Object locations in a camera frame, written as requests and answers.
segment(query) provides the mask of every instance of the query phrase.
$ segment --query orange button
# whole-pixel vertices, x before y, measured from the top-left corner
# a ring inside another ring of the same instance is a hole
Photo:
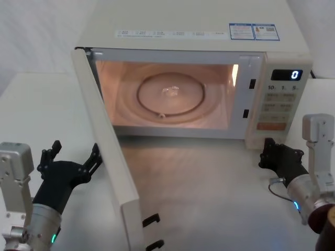
[[[260,131],[285,131],[286,123],[258,123],[257,130]]]

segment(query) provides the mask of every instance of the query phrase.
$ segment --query white wall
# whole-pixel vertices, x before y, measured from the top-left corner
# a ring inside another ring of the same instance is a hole
[[[96,2],[0,0],[0,94],[15,72],[71,72],[70,50]],[[315,74],[335,78],[335,1],[288,2],[314,57]]]

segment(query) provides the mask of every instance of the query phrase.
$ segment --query microwave control panel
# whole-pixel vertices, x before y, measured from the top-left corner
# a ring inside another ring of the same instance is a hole
[[[310,69],[309,55],[267,53],[245,136],[248,148],[261,149],[265,138],[285,142]]]

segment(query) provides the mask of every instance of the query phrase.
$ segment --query green indicator light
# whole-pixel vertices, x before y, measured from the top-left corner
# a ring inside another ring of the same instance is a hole
[[[52,236],[51,243],[54,243],[54,241],[56,240],[56,238],[57,238],[57,235],[54,234],[54,235]]]

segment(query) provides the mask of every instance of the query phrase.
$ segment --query sticker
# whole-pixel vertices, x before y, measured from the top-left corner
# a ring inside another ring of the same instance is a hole
[[[255,40],[251,24],[229,24],[230,39]]]
[[[163,30],[117,30],[116,38],[155,38],[155,39],[200,39],[227,40],[223,31],[163,31]]]
[[[285,131],[287,123],[258,123],[257,130],[260,131]]]
[[[275,25],[252,24],[256,40],[279,41]]]

